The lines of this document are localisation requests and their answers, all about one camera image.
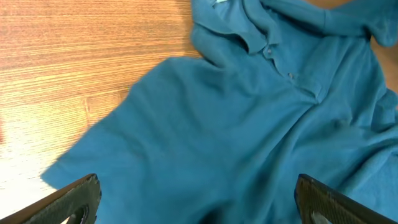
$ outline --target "teal garment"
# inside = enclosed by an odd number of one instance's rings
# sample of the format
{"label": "teal garment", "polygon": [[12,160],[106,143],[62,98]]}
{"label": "teal garment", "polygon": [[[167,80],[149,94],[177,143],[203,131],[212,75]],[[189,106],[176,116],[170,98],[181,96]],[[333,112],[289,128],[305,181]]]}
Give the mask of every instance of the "teal garment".
{"label": "teal garment", "polygon": [[308,174],[398,221],[397,96],[370,48],[398,1],[192,0],[203,58],[170,58],[43,175],[101,181],[100,223],[299,223]]}

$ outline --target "shirt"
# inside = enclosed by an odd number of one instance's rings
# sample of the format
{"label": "shirt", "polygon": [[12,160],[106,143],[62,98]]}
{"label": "shirt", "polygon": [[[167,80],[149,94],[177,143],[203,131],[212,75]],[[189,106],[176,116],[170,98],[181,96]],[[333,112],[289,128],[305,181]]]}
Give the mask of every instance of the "shirt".
{"label": "shirt", "polygon": [[397,96],[370,38],[395,0],[192,0],[203,58],[170,58],[42,175],[101,181],[102,223],[299,223],[308,174],[398,221]]}

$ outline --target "garment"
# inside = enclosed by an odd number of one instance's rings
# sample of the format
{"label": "garment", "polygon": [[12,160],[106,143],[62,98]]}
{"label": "garment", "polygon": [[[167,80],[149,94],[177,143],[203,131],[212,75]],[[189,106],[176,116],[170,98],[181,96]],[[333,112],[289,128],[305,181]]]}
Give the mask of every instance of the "garment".
{"label": "garment", "polygon": [[203,58],[170,58],[43,175],[101,181],[101,223],[299,223],[308,174],[398,220],[397,96],[370,49],[395,0],[192,0]]}

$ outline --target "cloth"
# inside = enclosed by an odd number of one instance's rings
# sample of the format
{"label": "cloth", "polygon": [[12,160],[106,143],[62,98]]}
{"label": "cloth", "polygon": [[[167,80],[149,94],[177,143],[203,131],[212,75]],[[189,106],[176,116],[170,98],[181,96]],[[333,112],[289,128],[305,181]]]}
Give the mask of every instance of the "cloth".
{"label": "cloth", "polygon": [[398,220],[397,96],[369,44],[396,42],[397,3],[192,0],[203,58],[160,63],[42,178],[96,173],[101,223],[299,223],[300,173]]}

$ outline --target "wooden surface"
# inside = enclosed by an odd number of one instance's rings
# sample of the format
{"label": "wooden surface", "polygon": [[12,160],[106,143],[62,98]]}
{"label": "wooden surface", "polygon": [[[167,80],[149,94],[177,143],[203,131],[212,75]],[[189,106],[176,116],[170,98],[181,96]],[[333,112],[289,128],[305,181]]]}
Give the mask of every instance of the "wooden surface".
{"label": "wooden surface", "polygon": [[[40,173],[149,69],[197,57],[191,27],[189,0],[0,1],[0,218],[52,192]],[[398,90],[398,49],[375,47]]]}

